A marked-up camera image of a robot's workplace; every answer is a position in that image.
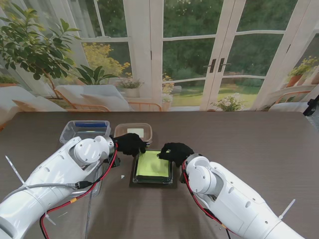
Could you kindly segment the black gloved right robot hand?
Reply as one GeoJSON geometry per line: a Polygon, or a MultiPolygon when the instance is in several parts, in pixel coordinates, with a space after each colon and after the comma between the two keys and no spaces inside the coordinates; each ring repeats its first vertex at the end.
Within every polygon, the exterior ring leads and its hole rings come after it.
{"type": "Polygon", "coordinates": [[[180,167],[183,162],[193,155],[194,151],[184,143],[166,143],[158,154],[158,158],[174,162],[176,167],[180,167]]]}

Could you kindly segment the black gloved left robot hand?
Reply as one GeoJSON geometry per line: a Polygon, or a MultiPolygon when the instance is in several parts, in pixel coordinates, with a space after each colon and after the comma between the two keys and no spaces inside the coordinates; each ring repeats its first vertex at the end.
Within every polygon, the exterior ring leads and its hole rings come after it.
{"type": "Polygon", "coordinates": [[[132,157],[136,157],[139,153],[145,153],[147,147],[147,143],[142,141],[136,133],[127,133],[114,137],[113,142],[117,144],[119,152],[132,157]]]}

